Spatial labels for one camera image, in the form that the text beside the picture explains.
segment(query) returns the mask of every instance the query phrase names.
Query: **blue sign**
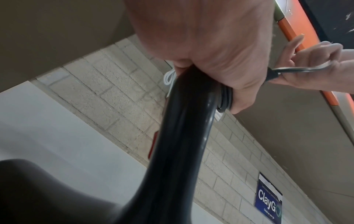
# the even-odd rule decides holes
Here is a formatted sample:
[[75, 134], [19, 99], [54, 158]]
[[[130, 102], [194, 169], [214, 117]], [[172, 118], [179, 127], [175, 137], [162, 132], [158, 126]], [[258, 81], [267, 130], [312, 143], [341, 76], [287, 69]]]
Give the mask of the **blue sign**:
[[267, 216], [271, 222], [281, 224], [282, 200], [282, 193], [263, 174], [259, 173], [254, 206]]

